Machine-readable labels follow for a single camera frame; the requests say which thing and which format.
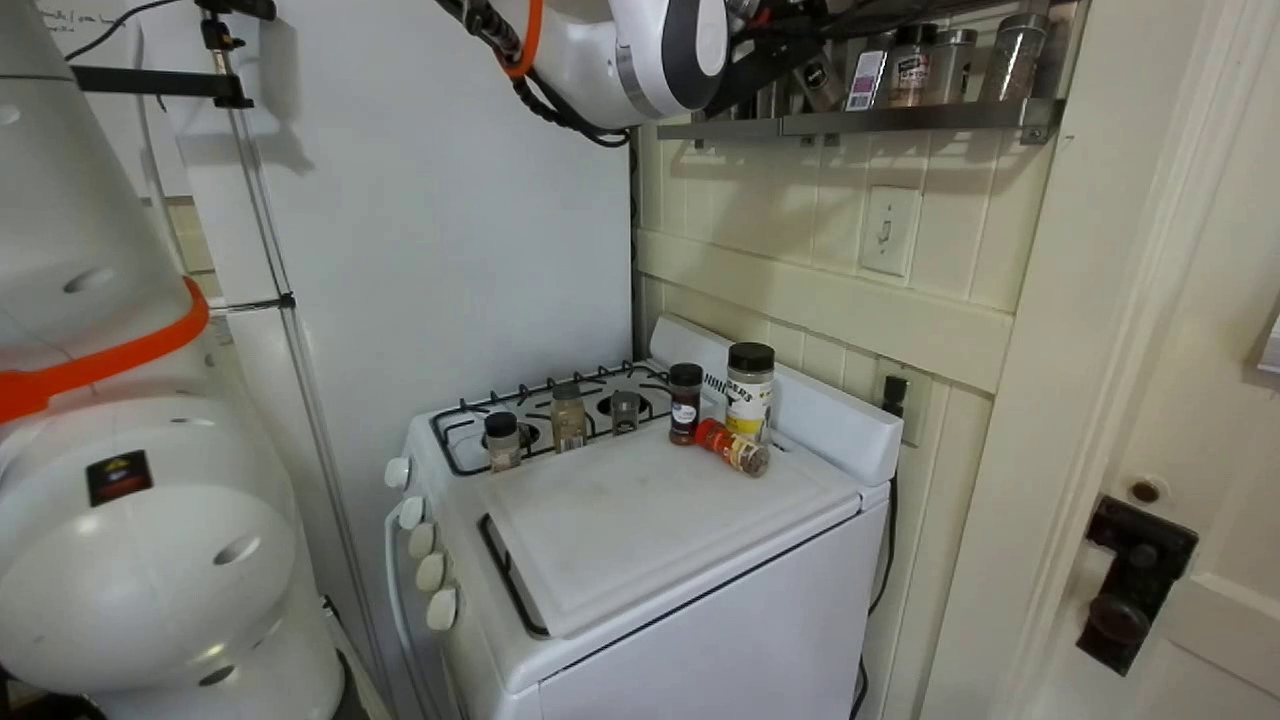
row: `white wall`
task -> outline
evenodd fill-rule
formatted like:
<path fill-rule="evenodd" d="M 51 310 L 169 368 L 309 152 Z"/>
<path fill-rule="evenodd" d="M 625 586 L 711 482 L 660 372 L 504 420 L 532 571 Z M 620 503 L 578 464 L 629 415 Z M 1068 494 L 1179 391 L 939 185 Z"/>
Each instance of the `white wall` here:
<path fill-rule="evenodd" d="M 901 564 L 872 622 L 866 715 L 909 720 L 932 664 L 1052 148 L 1013 133 L 846 144 L 641 144 L 641 305 L 782 347 L 879 399 L 906 368 Z M 869 188 L 915 188 L 906 278 L 866 272 Z"/>

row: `electrical outlet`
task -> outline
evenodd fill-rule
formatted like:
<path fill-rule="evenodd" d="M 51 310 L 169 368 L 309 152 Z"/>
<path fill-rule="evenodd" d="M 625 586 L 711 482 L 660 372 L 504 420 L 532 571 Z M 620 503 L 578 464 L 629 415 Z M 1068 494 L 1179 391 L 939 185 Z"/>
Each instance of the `electrical outlet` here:
<path fill-rule="evenodd" d="M 906 405 L 906 443 L 922 449 L 930 434 L 930 409 L 932 409 L 932 375 L 906 368 L 896 359 L 876 359 L 876 405 L 886 391 L 886 375 L 906 375 L 909 380 L 909 405 Z"/>
<path fill-rule="evenodd" d="M 915 206 L 922 193 L 913 188 L 869 193 L 860 269 L 909 278 L 915 247 Z"/>

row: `door frame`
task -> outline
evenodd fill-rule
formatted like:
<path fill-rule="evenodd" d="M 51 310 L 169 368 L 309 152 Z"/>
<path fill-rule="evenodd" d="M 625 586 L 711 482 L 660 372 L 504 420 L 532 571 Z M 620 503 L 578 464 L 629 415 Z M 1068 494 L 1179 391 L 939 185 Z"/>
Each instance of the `door frame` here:
<path fill-rule="evenodd" d="M 1278 28 L 1278 0 L 1094 0 L 926 720 L 1032 699 Z"/>

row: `metal rack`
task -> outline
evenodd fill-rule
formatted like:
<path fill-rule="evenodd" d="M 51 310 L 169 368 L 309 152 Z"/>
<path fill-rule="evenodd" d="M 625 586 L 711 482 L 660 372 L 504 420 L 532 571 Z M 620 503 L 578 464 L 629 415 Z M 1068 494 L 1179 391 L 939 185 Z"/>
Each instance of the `metal rack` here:
<path fill-rule="evenodd" d="M 750 141 L 816 141 L 847 133 L 994 133 L 1013 126 L 1025 144 L 1052 141 L 1063 99 L 1021 102 L 930 102 L 930 109 L 872 109 L 872 110 L 814 110 L 778 120 L 693 120 L 660 123 L 658 141 L 750 144 Z"/>

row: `orange band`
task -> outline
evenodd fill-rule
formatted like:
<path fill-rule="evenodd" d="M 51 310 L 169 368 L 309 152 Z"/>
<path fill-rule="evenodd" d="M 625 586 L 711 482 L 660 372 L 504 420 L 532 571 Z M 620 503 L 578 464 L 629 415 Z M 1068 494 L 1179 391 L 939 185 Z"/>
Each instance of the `orange band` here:
<path fill-rule="evenodd" d="M 546 0 L 528 0 L 519 61 L 507 63 L 511 80 L 525 80 L 532 70 L 541 43 L 546 43 Z"/>
<path fill-rule="evenodd" d="M 187 306 L 187 317 L 180 317 L 169 326 L 158 326 L 158 332 L 136 336 L 128 343 L 117 343 L 117 347 L 105 347 L 93 355 L 78 355 L 68 362 L 51 362 L 42 372 L 6 372 L 0 368 L 0 425 L 44 412 L 50 399 L 61 391 L 78 391 L 78 387 L 124 375 L 124 372 L 152 362 L 175 347 L 187 347 L 207 326 L 207 300 L 193 278 L 183 278 L 183 284 L 187 284 L 193 306 Z"/>

